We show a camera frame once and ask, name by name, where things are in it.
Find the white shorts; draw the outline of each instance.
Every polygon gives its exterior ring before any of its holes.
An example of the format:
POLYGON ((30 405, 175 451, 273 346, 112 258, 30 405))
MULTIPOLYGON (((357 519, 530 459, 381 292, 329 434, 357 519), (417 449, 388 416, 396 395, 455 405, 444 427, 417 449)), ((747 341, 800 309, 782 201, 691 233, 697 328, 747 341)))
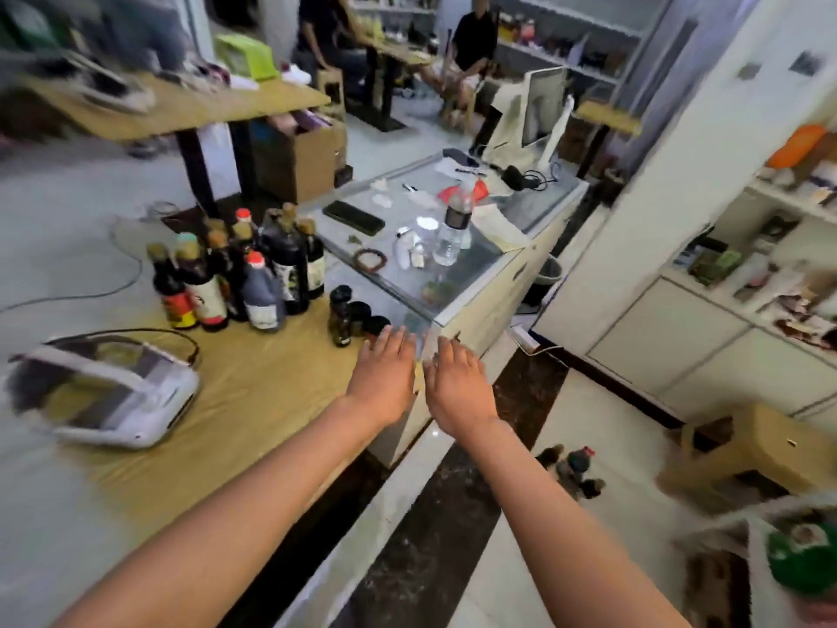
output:
MULTIPOLYGON (((430 65, 430 69, 433 70, 433 73, 441 78, 442 77, 442 68, 445 66, 445 58, 439 57, 430 65)), ((456 77, 462 74, 462 69, 456 65, 455 61, 451 61, 450 65, 448 66, 448 79, 456 77)), ((472 74, 470 77, 465 77, 462 80, 463 85, 466 87, 476 90, 477 84, 480 82, 480 75, 472 74)))

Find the hand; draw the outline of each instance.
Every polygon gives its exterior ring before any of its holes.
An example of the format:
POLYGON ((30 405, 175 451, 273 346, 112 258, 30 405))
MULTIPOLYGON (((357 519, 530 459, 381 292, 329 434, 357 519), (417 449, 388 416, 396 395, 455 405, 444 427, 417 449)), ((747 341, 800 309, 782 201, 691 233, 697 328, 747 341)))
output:
POLYGON ((381 427, 395 423, 413 398, 415 358, 416 336, 407 335, 404 327, 385 327, 375 348, 363 342, 346 396, 381 427))
POLYGON ((459 443, 498 418, 486 367, 458 341, 439 337, 439 362, 424 363, 424 385, 430 414, 459 443))

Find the wooden tabletop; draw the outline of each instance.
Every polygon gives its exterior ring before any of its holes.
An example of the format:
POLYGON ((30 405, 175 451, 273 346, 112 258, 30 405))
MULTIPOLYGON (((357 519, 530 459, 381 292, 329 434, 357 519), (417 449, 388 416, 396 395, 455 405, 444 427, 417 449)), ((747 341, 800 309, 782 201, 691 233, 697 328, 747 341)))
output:
MULTIPOLYGON (((168 438, 143 451, 64 444, 61 453, 82 468, 100 500, 140 543, 346 391, 360 343, 336 348, 328 313, 328 300, 321 298, 274 335, 233 323, 218 333, 191 331, 201 348, 201 389, 168 438)), ((182 358, 191 350, 175 336, 147 340, 182 358)), ((344 460, 320 493, 352 460, 344 460)))
POLYGON ((600 104, 598 101, 584 101, 572 114, 598 125, 607 125, 613 130, 631 136, 637 136, 642 131, 642 121, 624 110, 614 108, 612 105, 600 104))
POLYGON ((141 73, 137 77, 157 97, 157 105, 147 115, 128 115, 97 107, 76 95, 65 93, 60 82, 30 77, 24 84, 83 130, 113 141, 141 140, 211 123, 315 108, 330 101, 327 95, 313 88, 286 83, 278 78, 261 82, 258 90, 221 89, 207 94, 181 88, 149 73, 141 73))
POLYGON ((361 39, 361 44, 363 46, 370 46, 382 55, 387 55, 408 66, 429 64, 434 60, 434 57, 427 52, 417 50, 408 44, 398 43, 396 41, 376 40, 370 37, 364 37, 361 39))

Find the trash bin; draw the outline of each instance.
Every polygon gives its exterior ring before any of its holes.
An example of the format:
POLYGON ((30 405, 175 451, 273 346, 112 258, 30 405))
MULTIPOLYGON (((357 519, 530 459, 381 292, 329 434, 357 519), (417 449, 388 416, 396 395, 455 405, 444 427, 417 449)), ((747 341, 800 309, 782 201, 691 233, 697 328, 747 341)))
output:
POLYGON ((529 287, 523 304, 538 307, 543 298, 547 296, 552 285, 561 278, 561 265, 554 255, 550 255, 547 261, 541 266, 541 271, 535 277, 535 282, 529 287))

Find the dark t-shirt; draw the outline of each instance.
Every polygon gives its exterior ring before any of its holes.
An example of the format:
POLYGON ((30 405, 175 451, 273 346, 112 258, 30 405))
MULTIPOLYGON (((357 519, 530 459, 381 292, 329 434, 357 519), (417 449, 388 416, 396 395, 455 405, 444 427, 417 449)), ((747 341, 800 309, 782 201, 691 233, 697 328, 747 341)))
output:
POLYGON ((468 13, 459 20, 454 33, 454 45, 456 65, 465 72, 481 59, 494 57, 494 50, 497 48, 497 24, 487 12, 479 19, 475 13, 468 13))
POLYGON ((348 25, 346 12, 337 0, 299 0, 299 36, 297 47, 299 50, 310 50, 308 40, 302 34, 302 24, 309 23, 314 27, 314 35, 320 50, 334 46, 334 35, 337 27, 342 23, 348 25))

